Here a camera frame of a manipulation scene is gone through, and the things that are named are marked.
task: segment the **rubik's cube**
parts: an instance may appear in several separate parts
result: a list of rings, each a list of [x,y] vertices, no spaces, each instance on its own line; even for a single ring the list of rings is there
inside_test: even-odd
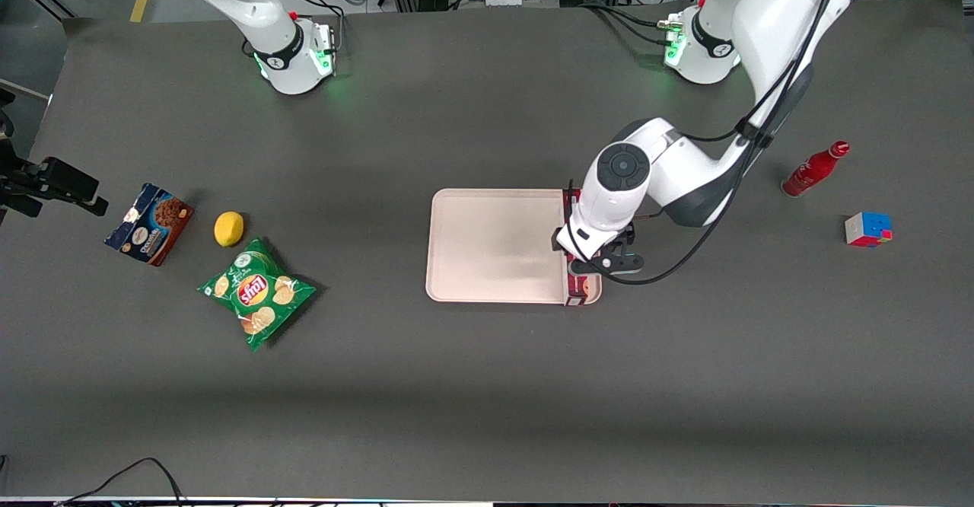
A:
[[[870,247],[893,240],[893,224],[884,213],[859,212],[845,220],[845,243],[853,247]]]

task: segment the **biscuit box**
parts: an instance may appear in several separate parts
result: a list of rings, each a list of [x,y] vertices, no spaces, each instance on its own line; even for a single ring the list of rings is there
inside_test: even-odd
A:
[[[142,192],[105,244],[122,254],[159,267],[173,250],[189,218],[192,206],[153,184],[142,184]]]

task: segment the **lemon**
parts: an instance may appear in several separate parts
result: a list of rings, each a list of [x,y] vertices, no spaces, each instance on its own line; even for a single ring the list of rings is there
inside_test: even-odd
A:
[[[213,237],[222,247],[232,247],[244,235],[244,217],[236,212],[223,212],[213,225]]]

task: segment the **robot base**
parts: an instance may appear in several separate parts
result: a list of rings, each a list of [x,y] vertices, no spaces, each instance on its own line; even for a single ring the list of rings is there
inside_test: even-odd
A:
[[[668,19],[683,22],[689,27],[697,12],[700,12],[700,7],[693,5],[685,11],[669,15]],[[684,79],[699,85],[712,85],[723,81],[738,63],[740,63],[740,56],[735,49],[729,49],[726,56],[710,56],[706,46],[697,41],[689,29],[686,29],[683,48],[675,56],[664,57],[664,64],[667,67],[675,69]]]
[[[304,32],[304,45],[285,69],[274,69],[254,56],[260,74],[282,94],[303,94],[334,73],[335,50],[331,27],[306,18],[295,21]]]

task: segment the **lay's logo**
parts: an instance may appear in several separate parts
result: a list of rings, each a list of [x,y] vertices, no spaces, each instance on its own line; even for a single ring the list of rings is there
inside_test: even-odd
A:
[[[237,289],[237,299],[243,305],[257,305],[267,298],[267,279],[262,275],[250,275],[240,283]]]

